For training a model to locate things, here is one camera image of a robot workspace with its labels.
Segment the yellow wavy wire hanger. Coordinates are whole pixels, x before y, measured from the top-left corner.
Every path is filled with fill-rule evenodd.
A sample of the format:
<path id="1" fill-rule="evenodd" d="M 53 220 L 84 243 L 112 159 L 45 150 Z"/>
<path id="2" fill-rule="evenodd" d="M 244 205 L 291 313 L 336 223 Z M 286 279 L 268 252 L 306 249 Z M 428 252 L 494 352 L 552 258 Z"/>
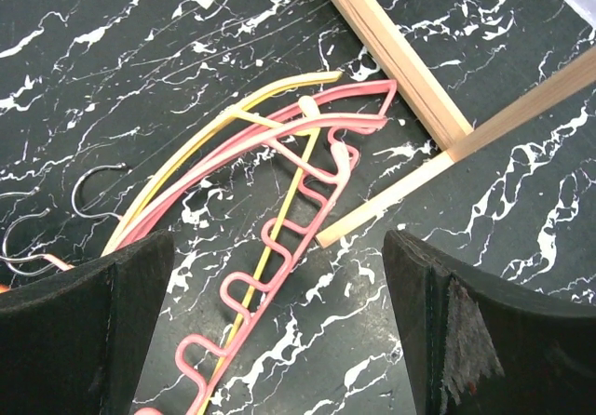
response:
<path id="1" fill-rule="evenodd" d="M 245 112 L 251 113 L 251 108 L 263 102 L 264 100 L 267 100 L 270 97 L 278 94 L 279 92 L 297 87 L 335 82 L 341 77 L 341 75 L 342 73 L 339 71 L 318 72 L 300 74 L 277 80 L 251 93 L 248 97 L 244 98 L 240 102 L 227 107 L 213 120 L 215 120 L 218 116 L 222 114 L 226 115 L 227 110 L 230 108 L 239 108 Z M 286 123 L 285 121 L 287 117 L 285 114 L 287 112 L 288 110 L 281 110 L 278 114 L 276 114 L 276 116 L 266 118 Z M 306 136 L 308 138 L 308 141 L 306 143 L 305 150 L 301 157 L 304 156 L 307 162 L 315 148 L 319 133 L 320 131 L 318 132 L 317 136 Z M 285 217 L 290 208 L 291 201 L 293 200 L 296 192 L 299 190 L 296 187 L 296 181 L 299 177 L 300 175 L 298 173 L 298 168 L 296 167 L 296 172 L 294 173 L 294 177 L 292 178 L 290 188 L 286 194 L 286 197 L 278 213 L 278 216 L 273 220 L 269 221 L 268 225 L 264 227 L 264 232 L 262 233 L 264 250 L 255 267 L 253 275 L 248 277 L 248 289 L 245 293 L 243 300 L 236 301 L 232 299 L 227 293 L 227 287 L 231 284 L 231 280 L 234 278 L 244 279 L 246 277 L 244 273 L 233 273 L 226 277 L 224 283 L 222 283 L 222 286 L 220 288 L 220 297 L 222 298 L 224 303 L 226 303 L 231 309 L 237 312 L 234 325 L 232 326 L 232 329 L 228 335 L 225 347 L 221 348 L 218 345 L 209 341 L 208 339 L 204 338 L 204 336 L 198 334 L 191 334 L 186 336 L 177 347 L 175 354 L 175 363 L 178 369 L 183 373 L 185 377 L 193 381 L 198 387 L 197 396 L 191 404 L 190 408 L 187 410 L 189 414 L 202 414 L 205 412 L 206 407 L 209 404 L 210 397 L 219 379 L 221 379 L 223 374 L 226 372 L 226 369 L 228 368 L 229 364 L 236 356 L 237 351 L 244 343 L 248 335 L 251 333 L 254 326 L 257 324 L 258 318 L 260 317 L 261 313 L 264 312 L 265 306 L 268 304 L 268 301 L 264 301 L 264 304 L 261 305 L 257 312 L 254 314 L 249 311 L 252 296 L 256 291 L 259 290 L 259 286 L 261 285 L 260 278 L 262 277 L 264 268 L 269 260 L 271 253 L 276 252 L 278 254 L 281 254 L 283 252 L 283 247 L 277 244 L 278 233 L 280 232 L 282 226 L 275 226 L 274 224 L 285 221 Z M 218 356 L 218 363 L 216 364 L 215 370 L 213 371 L 212 376 L 208 381 L 205 380 L 204 377 L 196 369 L 191 367 L 184 359 L 185 349 L 191 344 L 201 345 L 207 351 Z"/>

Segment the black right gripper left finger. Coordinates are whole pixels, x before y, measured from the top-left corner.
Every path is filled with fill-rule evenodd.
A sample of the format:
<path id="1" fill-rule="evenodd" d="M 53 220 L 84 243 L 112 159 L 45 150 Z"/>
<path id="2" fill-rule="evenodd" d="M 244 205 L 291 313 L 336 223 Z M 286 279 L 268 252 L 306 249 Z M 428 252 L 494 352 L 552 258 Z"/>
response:
<path id="1" fill-rule="evenodd" d="M 128 413 L 173 263 L 161 230 L 3 293 L 2 413 Z"/>

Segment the pink wavy wire hanger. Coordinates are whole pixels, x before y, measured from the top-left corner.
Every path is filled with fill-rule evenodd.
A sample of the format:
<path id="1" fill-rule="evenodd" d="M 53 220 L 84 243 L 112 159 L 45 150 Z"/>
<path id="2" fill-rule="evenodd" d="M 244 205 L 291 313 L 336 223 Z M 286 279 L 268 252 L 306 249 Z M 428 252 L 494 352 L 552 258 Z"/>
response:
<path id="1" fill-rule="evenodd" d="M 274 117 L 274 116 L 276 116 L 276 114 L 279 113 L 279 111 L 288 110 L 288 112 L 285 114 L 287 117 L 285 122 L 287 123 L 287 122 L 295 120 L 295 119 L 300 119 L 304 116 L 314 117 L 317 115 L 321 115 L 321 113 L 318 109 L 318 106 L 321 104 L 328 103 L 330 101 L 351 98 L 351 97 L 357 97 L 357 96 L 377 95 L 377 94 L 383 94 L 385 96 L 385 98 L 380 106 L 379 111 L 376 114 L 381 114 L 383 116 L 386 116 L 386 111 L 389 108 L 391 101 L 393 101 L 393 99 L 397 93 L 397 89 L 398 89 L 398 85 L 397 85 L 396 80 L 375 80 L 375 81 L 368 81 L 368 82 L 352 83 L 352 84 L 342 85 L 339 87 L 332 87 L 331 89 L 327 89 L 322 92 L 319 92 L 319 93 L 315 94 L 314 96 L 303 96 L 296 103 L 289 105 L 285 108 L 282 108 L 276 112 L 273 112 L 272 114 L 270 114 L 269 116 L 266 116 L 266 117 Z M 335 138 L 335 133 L 340 130 L 348 130 L 348 129 L 336 129 L 333 132 L 333 138 L 335 140 L 337 140 Z M 317 202 L 319 204 L 318 212 L 315 215 L 315 217 L 316 217 L 321 209 L 320 202 L 317 199 L 314 199 L 310 196 L 303 194 L 300 190 L 298 190 L 297 192 L 301 193 L 305 197 L 313 199 L 315 202 Z M 96 216 L 90 216 L 90 217 L 86 216 L 84 218 L 94 219 L 94 218 L 102 218 L 102 217 L 107 217 L 107 216 L 114 216 L 118 220 L 121 217 L 120 215 L 117 215 L 117 214 L 114 214 L 111 212 L 107 212 L 107 213 L 100 214 L 97 217 Z M 306 226 L 295 223 L 293 221 L 291 221 L 291 222 L 293 222 L 296 225 L 302 226 L 302 227 L 307 227 L 313 222 L 313 220 L 311 222 L 309 222 Z M 263 229 L 261 231 L 261 239 L 262 239 L 262 233 L 264 232 L 264 227 L 266 227 L 268 225 L 269 221 L 267 221 L 263 226 Z M 259 307 L 264 304 L 264 301 L 268 301 L 268 304 L 265 306 L 265 310 L 270 305 L 272 300 L 275 298 L 276 294 L 278 293 L 279 289 L 283 285 L 284 281 L 290 275 L 291 270 L 296 265 L 296 263 L 300 260 L 300 258 L 302 257 L 302 255 L 304 254 L 306 249 L 308 248 L 308 245 L 311 243 L 311 241 L 314 239 L 314 237 L 316 235 L 315 234 L 313 237 L 307 238 L 307 237 L 305 237 L 304 234 L 298 234 L 298 233 L 294 232 L 292 229 L 285 227 L 285 226 L 282 226 L 280 232 L 282 230 L 291 231 L 292 233 L 299 235 L 300 243 L 299 243 L 298 247 L 293 252 L 290 252 L 287 248 L 285 248 L 278 242 L 278 237 L 277 237 L 277 244 L 279 246 L 283 247 L 283 252 L 281 254 L 278 254 L 276 252 L 272 252 L 272 253 L 277 254 L 281 257 L 282 264 L 279 266 L 279 268 L 276 271 L 276 273 L 274 274 L 274 276 L 268 282 L 264 283 L 260 280 L 261 285 L 259 286 L 259 290 L 258 290 L 264 298 L 263 301 L 260 303 Z M 246 275 L 246 277 L 244 279 L 234 278 L 231 280 L 230 285 L 232 285 L 236 282 L 242 283 L 243 285 L 248 285 L 248 277 L 251 275 L 247 274 L 247 273 L 244 273 L 244 274 Z M 227 287 L 228 294 L 229 294 L 230 285 L 228 285 L 228 287 Z M 258 318 L 258 321 L 264 315 L 264 312 L 261 313 L 260 317 Z"/>

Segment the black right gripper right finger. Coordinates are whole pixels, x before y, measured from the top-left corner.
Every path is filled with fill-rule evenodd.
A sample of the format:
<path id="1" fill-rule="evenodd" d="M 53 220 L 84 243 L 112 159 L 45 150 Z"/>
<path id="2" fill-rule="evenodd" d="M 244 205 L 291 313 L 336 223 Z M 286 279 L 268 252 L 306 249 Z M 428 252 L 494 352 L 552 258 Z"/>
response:
<path id="1" fill-rule="evenodd" d="M 386 281 L 420 414 L 591 414 L 595 309 L 486 273 L 405 232 Z"/>

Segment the wooden clothes rack frame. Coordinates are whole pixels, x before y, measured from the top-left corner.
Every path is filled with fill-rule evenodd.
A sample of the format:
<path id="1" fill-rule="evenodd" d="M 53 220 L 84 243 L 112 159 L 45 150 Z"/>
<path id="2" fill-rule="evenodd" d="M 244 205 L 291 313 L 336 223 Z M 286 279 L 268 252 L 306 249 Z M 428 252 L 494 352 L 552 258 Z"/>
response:
<path id="1" fill-rule="evenodd" d="M 316 239 L 324 248 L 385 212 L 457 162 L 595 81 L 595 51 L 589 49 L 487 122 L 472 127 L 376 0 L 332 2 L 384 73 L 398 81 L 402 97 L 441 152 L 320 231 Z"/>

